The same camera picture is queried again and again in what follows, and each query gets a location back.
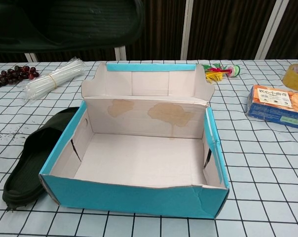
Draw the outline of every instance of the table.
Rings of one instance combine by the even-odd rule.
[[[86,62],[83,76],[63,84],[44,99],[25,102],[22,89],[27,81],[0,88],[0,237],[298,237],[298,129],[244,114],[252,85],[285,88],[281,79],[288,66],[298,60],[153,62],[241,67],[240,76],[215,84],[211,100],[230,179],[230,194],[217,219],[72,209],[58,206],[48,195],[17,211],[5,212],[3,185],[18,161],[26,137],[58,111],[80,105],[80,84],[92,79],[99,65]],[[41,74],[62,64],[28,63]],[[14,65],[0,63],[0,71]]]

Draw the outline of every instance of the water stain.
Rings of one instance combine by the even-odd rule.
[[[152,119],[168,122],[171,125],[171,137],[174,136],[174,126],[185,127],[194,116],[192,112],[185,112],[181,105],[172,103],[158,103],[148,110]]]
[[[112,101],[112,105],[108,107],[108,113],[115,118],[132,110],[134,108],[134,104],[135,103],[133,101],[114,99]]]

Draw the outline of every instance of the black sandal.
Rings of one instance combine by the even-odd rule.
[[[25,206],[45,192],[38,174],[77,110],[60,111],[26,139],[21,158],[4,185],[2,199],[7,210]]]

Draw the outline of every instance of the colorful toy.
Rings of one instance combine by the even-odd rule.
[[[223,67],[221,64],[216,63],[213,66],[214,67],[203,65],[206,80],[209,83],[212,83],[213,81],[221,81],[224,78],[224,74],[226,74],[228,77],[236,77],[240,73],[240,67],[238,65],[227,68],[227,66]]]

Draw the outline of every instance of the grape cluster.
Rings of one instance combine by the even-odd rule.
[[[14,84],[22,81],[23,79],[33,80],[37,78],[39,73],[36,72],[36,68],[29,66],[15,66],[14,70],[9,69],[7,71],[1,71],[0,74],[0,87],[7,84]]]

